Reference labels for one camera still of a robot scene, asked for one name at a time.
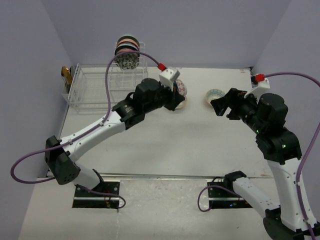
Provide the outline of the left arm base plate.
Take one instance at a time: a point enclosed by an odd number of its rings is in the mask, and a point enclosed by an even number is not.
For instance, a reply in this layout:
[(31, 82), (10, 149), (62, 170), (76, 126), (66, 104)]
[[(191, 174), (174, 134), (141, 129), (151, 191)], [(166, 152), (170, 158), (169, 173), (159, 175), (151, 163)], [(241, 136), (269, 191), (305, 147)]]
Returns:
[[(120, 193), (120, 181), (105, 181), (101, 187), (95, 190), (104, 194), (118, 195)], [(118, 209), (120, 199), (114, 196), (102, 196), (86, 191), (76, 186), (72, 208), (75, 209)]]

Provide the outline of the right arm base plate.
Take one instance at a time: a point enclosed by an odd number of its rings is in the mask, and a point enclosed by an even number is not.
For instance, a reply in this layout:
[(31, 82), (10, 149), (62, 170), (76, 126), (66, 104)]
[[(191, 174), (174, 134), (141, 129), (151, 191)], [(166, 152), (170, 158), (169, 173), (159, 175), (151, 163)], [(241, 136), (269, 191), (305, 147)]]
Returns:
[(251, 209), (252, 206), (243, 198), (236, 197), (223, 189), (210, 187), (208, 202), (211, 209)]

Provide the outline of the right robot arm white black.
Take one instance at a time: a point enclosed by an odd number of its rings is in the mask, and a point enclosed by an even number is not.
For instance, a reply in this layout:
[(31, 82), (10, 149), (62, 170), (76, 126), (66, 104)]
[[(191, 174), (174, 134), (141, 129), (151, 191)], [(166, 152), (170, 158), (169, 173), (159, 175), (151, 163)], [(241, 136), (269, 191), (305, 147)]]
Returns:
[(210, 102), (217, 116), (230, 109), (229, 120), (243, 121), (255, 134), (255, 142), (272, 172), (279, 202), (273, 201), (253, 185), (242, 171), (224, 176), (223, 191), (239, 195), (263, 219), (273, 240), (315, 239), (320, 223), (313, 215), (306, 196), (301, 172), (302, 152), (297, 136), (284, 125), (288, 107), (273, 93), (256, 98), (252, 93), (231, 88), (226, 95)]

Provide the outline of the dark blue patterned bowl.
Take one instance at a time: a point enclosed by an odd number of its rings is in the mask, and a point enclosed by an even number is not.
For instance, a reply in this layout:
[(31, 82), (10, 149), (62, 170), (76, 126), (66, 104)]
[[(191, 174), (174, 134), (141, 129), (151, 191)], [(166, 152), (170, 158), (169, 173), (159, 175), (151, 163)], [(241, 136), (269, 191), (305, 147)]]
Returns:
[(188, 93), (187, 86), (180, 79), (177, 79), (175, 82), (176, 82), (179, 94), (185, 97)]

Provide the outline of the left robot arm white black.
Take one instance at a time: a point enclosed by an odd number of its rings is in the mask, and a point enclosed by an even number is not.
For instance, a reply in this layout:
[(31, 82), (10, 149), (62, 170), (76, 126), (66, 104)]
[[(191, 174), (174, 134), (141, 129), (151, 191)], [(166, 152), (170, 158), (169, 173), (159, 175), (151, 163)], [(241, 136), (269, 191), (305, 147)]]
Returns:
[(96, 170), (76, 162), (104, 140), (142, 122), (146, 114), (162, 107), (174, 111), (184, 100), (177, 84), (170, 88), (153, 78), (145, 78), (106, 116), (67, 137), (49, 137), (45, 142), (45, 162), (59, 185), (83, 186), (97, 197), (104, 190), (102, 177)]

